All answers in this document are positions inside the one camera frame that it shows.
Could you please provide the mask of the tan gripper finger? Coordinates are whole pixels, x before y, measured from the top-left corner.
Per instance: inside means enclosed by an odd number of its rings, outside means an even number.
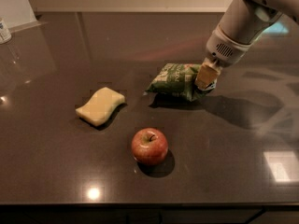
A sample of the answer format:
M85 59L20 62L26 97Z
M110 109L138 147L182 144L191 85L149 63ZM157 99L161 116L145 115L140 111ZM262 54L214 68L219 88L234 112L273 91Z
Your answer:
M194 84L199 90L205 90L210 84L217 80L221 74L222 67L219 66L219 61L214 61L205 58L198 70Z

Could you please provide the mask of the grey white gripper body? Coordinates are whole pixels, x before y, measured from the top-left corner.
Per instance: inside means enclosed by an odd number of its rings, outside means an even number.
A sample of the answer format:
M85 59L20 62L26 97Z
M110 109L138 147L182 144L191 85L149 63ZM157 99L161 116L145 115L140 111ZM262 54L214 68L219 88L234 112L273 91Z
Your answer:
M206 43L206 59L220 67L238 63L281 13L251 0L233 0Z

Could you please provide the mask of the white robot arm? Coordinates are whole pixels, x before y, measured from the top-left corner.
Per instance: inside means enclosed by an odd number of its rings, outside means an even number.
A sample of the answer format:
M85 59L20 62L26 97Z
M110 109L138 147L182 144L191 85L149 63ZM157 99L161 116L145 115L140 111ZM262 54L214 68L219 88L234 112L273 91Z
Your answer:
M299 0L233 0L206 42L206 57L195 85L206 90L223 68L238 63L282 15L298 22Z

